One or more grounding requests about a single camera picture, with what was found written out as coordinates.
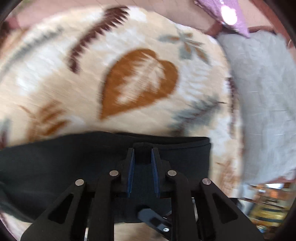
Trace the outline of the pink quilted bed sheet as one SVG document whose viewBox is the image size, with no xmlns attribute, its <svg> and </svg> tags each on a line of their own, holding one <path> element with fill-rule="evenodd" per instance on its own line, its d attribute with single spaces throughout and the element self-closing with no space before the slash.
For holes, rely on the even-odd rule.
<svg viewBox="0 0 296 241">
<path fill-rule="evenodd" d="M 278 33 L 277 17 L 264 1 L 238 1 L 250 33 L 265 30 Z M 207 14 L 194 1 L 21 1 L 1 24 L 1 30 L 29 27 L 55 13 L 71 8 L 103 5 L 138 6 L 155 11 L 182 25 L 205 31 L 215 36 L 222 25 Z"/>
</svg>

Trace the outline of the purple floral pillow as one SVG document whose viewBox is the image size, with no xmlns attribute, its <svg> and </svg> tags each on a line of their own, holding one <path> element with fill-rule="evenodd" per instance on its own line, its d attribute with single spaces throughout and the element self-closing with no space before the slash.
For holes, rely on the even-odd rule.
<svg viewBox="0 0 296 241">
<path fill-rule="evenodd" d="M 197 0 L 194 4 L 224 27 L 249 38 L 245 17 L 237 0 Z"/>
</svg>

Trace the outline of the black pants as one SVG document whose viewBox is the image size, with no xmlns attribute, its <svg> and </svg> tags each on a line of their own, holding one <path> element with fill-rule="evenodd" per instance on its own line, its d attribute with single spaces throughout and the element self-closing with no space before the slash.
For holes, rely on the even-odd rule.
<svg viewBox="0 0 296 241">
<path fill-rule="evenodd" d="M 207 177 L 211 143 L 207 137 L 157 137 L 134 133 L 92 132 L 5 148 L 1 151 L 1 211 L 33 222 L 77 179 L 96 181 L 114 170 L 134 149 L 132 192 L 115 205 L 116 222 L 137 222 L 141 206 L 160 215 L 171 210 L 158 199 L 152 180 L 151 154 L 189 179 Z"/>
</svg>

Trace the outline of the grey quilted blanket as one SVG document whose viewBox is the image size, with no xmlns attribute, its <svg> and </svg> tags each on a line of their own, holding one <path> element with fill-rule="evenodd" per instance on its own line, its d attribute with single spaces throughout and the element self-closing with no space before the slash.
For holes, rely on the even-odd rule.
<svg viewBox="0 0 296 241">
<path fill-rule="evenodd" d="M 295 62 L 281 35 L 220 34 L 238 91 L 244 132 L 243 182 L 295 176 Z"/>
</svg>

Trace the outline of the leaf-patterned plush blanket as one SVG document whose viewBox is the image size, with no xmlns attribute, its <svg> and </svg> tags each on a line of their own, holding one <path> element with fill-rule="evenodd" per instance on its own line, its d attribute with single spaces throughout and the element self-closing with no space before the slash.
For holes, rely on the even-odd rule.
<svg viewBox="0 0 296 241">
<path fill-rule="evenodd" d="M 136 6 L 64 11 L 12 33 L 1 55 L 1 147 L 88 131 L 207 136 L 209 175 L 236 197 L 238 115 L 218 42 Z"/>
</svg>

